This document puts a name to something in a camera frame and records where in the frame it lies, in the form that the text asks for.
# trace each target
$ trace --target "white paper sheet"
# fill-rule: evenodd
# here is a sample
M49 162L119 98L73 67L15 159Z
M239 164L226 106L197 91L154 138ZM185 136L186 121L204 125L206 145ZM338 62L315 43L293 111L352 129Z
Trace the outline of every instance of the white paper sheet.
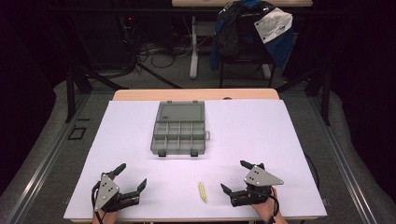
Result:
M257 218L250 206L232 207L220 183L246 188L248 169L240 161L264 163L284 181L276 186L284 217L327 216L290 116L281 100L205 101L211 139L205 155L159 158L150 150L159 102L112 101L81 173L64 218L92 218L91 190L102 172L122 163L115 178L121 193L135 191L146 178L140 204L121 210L120 219L205 220ZM200 197L203 182L207 203Z

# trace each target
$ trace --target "black chair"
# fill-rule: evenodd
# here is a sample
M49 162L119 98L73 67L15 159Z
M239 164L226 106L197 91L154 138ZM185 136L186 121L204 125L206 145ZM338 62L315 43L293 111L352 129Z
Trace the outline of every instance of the black chair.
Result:
M271 68L271 76L268 80L268 88L271 88L276 70L276 64L262 43L256 27L254 26L254 22L258 21L259 19L260 18L258 16L254 15L239 15L236 18L235 22L239 37L238 55L236 57L224 57L220 55L220 88L223 87L223 80L225 79L225 64L272 64L273 66Z

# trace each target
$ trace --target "desk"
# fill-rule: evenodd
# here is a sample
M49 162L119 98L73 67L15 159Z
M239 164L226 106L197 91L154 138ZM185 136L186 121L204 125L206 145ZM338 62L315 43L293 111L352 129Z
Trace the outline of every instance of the desk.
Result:
M224 97L233 100L218 100ZM153 155L149 147L159 100L186 99L205 100L205 124L211 132L205 155ZM136 190L145 178L148 184L139 205L120 211L120 221L257 220L251 207L232 207L219 185L232 190L246 187L243 177L248 170L240 160L263 162L268 172L284 180L276 188L285 218L327 216L288 111L274 90L117 91L64 218L89 222L93 185L102 172L125 162L126 169L115 179L121 193ZM200 181L207 203L200 198Z
M224 7L230 0L172 0L173 7ZM268 1L276 7L311 7L312 0L270 0ZM201 24L192 16L191 36L192 36L192 55L190 78L197 78L198 69L198 48L197 36L214 34L214 22L202 22Z

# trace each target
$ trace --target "yellow pencil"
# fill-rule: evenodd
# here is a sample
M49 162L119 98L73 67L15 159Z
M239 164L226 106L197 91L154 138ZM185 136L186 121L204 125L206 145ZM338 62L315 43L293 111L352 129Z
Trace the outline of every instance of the yellow pencil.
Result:
M207 198L206 198L206 194L205 194L204 183L199 182L198 186L199 186L199 191L201 193L201 198L206 203L207 202Z

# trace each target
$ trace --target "human hand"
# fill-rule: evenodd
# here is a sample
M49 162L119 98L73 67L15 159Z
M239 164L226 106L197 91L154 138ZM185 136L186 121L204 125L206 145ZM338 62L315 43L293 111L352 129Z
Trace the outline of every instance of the human hand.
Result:
M103 219L102 220L103 224L114 224L116 222L119 212L120 210L117 212L110 212L110 213L105 213L102 209L98 211L99 217ZM94 212L92 215L92 224L101 224Z
M272 194L275 199L277 199L276 189L272 188ZM274 211L276 210L276 201L273 198L268 198L265 203L258 203L251 205L254 210L256 210L257 214L259 214L260 218L268 223L271 217L274 215ZM276 214L276 224L287 224L288 222L285 218L282 217L280 210Z

